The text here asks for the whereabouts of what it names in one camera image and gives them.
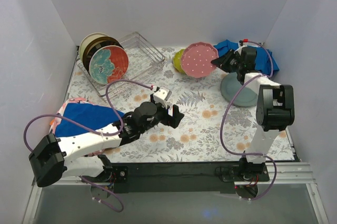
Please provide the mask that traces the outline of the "grey-blue plate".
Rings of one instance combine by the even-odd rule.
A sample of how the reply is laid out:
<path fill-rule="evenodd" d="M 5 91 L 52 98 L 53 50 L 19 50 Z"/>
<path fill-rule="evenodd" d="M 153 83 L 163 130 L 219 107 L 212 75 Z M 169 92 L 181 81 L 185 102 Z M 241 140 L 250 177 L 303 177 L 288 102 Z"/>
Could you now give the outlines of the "grey-blue plate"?
<path fill-rule="evenodd" d="M 236 79 L 236 73 L 227 74 L 221 81 L 220 92 L 227 101 L 231 101 L 242 87 Z M 237 107 L 254 107 L 257 103 L 257 94 L 249 88 L 243 88 L 235 98 L 233 105 Z"/>

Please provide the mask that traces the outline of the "pink polka dot plate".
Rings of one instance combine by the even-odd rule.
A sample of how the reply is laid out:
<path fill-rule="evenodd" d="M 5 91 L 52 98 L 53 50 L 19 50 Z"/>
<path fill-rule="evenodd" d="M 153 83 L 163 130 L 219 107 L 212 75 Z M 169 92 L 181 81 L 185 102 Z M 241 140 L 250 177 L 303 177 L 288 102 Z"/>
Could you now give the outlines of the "pink polka dot plate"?
<path fill-rule="evenodd" d="M 207 77 L 216 70 L 211 61 L 219 57 L 217 49 L 206 42 L 189 45 L 181 57 L 181 68 L 190 77 Z"/>

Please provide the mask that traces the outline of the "green polka dot plate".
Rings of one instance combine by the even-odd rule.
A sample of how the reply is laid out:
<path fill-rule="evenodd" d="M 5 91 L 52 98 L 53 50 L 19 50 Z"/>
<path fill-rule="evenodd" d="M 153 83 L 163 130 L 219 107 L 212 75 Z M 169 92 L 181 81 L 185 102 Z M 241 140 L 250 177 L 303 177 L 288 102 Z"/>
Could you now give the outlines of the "green polka dot plate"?
<path fill-rule="evenodd" d="M 185 49 L 179 50 L 177 53 L 175 53 L 175 55 L 173 56 L 173 59 L 172 59 L 172 64 L 173 64 L 174 68 L 182 74 L 185 74 L 185 71 L 181 67 L 181 58 L 182 58 L 182 55 L 183 55 L 184 51 L 185 51 Z"/>

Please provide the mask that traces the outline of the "red blue floral plate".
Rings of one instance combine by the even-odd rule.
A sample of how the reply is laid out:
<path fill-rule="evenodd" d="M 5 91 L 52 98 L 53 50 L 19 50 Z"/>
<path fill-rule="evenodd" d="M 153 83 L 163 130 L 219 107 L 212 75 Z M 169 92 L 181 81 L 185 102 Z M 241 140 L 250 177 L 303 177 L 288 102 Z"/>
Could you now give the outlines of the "red blue floral plate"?
<path fill-rule="evenodd" d="M 89 64 L 89 74 L 95 82 L 107 85 L 121 79 L 128 67 L 129 59 L 126 51 L 119 46 L 109 45 L 94 53 Z"/>

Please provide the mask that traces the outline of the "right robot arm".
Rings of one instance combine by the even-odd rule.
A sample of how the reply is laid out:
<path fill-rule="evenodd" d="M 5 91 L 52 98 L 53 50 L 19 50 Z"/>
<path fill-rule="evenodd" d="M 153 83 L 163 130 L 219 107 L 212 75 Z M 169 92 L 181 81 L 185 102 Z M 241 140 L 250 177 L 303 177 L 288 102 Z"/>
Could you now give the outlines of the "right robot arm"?
<path fill-rule="evenodd" d="M 250 147 L 238 154 L 237 164 L 216 169 L 223 181 L 257 180 L 259 175 L 267 174 L 265 161 L 270 147 L 280 132 L 294 123 L 293 87 L 273 82 L 269 76 L 258 72 L 256 56 L 256 47 L 241 46 L 211 62 L 227 73 L 236 73 L 242 87 L 257 94 L 255 135 Z"/>

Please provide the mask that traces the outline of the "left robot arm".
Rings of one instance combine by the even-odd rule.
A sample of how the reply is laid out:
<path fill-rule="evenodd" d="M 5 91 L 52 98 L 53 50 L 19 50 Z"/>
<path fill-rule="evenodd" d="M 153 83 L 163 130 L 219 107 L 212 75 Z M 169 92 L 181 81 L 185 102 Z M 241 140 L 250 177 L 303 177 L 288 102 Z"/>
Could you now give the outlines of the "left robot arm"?
<path fill-rule="evenodd" d="M 121 121 L 87 133 L 57 138 L 45 135 L 31 151 L 29 161 L 39 187 L 47 187 L 64 177 L 92 177 L 106 182 L 116 176 L 109 159 L 90 153 L 116 148 L 138 140 L 141 134 L 158 124 L 177 128 L 184 114 L 177 105 L 167 105 L 165 99 L 151 95 Z"/>

